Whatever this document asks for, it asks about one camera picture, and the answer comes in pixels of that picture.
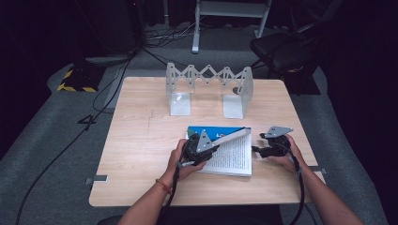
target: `person's arm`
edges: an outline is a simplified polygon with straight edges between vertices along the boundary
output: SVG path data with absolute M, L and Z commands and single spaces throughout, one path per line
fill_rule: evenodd
M 173 184 L 173 174 L 176 169 L 176 163 L 181 155 L 181 150 L 187 140 L 180 140 L 176 150 L 173 150 L 169 158 L 166 172 L 159 178 L 164 185 L 171 187 Z M 179 179 L 182 180 L 193 172 L 202 170 L 205 162 L 197 166 L 184 167 L 179 172 Z M 154 185 L 123 215 L 119 221 L 119 225 L 124 224 L 156 224 L 161 207 L 167 196 L 161 184 Z
M 316 210 L 324 224 L 363 224 L 355 213 L 311 170 L 305 163 L 299 148 L 290 135 L 291 150 L 302 168 L 302 179 L 310 192 Z M 288 157 L 268 157 L 269 161 L 277 162 L 295 173 L 295 165 Z

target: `white metal shelf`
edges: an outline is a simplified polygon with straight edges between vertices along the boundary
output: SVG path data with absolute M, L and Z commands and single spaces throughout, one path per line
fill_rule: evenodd
M 199 53 L 200 38 L 200 16 L 230 16 L 230 17 L 250 17 L 262 18 L 259 30 L 255 32 L 255 36 L 260 38 L 263 36 L 264 26 L 266 25 L 269 8 L 272 0 L 267 0 L 264 4 L 258 3 L 236 3 L 236 2 L 209 2 L 196 1 L 195 10 L 195 32 L 193 35 L 192 53 Z

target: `forearm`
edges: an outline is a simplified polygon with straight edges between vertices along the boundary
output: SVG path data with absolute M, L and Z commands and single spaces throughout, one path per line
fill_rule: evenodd
M 168 187 L 173 184 L 173 175 L 165 173 L 160 180 Z M 156 224 L 161 207 L 167 192 L 162 186 L 155 183 L 119 221 L 119 225 L 123 224 Z
M 308 167 L 302 167 L 304 185 L 325 224 L 363 224 L 354 212 Z

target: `chair leg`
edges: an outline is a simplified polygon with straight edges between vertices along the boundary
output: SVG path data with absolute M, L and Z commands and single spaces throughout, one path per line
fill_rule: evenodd
M 271 78 L 272 72 L 274 72 L 274 70 L 272 69 L 272 67 L 268 67 L 267 79 L 270 79 L 270 78 Z
M 301 71 L 299 82 L 298 82 L 298 96 L 301 95 L 302 90 L 304 90 L 304 86 L 306 85 L 307 81 L 310 81 L 314 75 L 316 68 L 318 67 L 317 64 L 309 64 L 304 67 Z
M 255 65 L 259 64 L 261 62 L 261 59 L 258 59 L 257 61 L 255 61 L 250 67 L 254 68 Z

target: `open book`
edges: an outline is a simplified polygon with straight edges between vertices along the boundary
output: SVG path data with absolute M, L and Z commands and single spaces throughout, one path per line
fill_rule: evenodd
M 201 173 L 213 173 L 235 176 L 252 176 L 252 133 L 247 127 L 188 127 L 187 135 L 200 134 L 205 130 L 213 142 L 230 134 L 236 135 L 232 140 L 223 142 L 213 157 L 206 163 Z

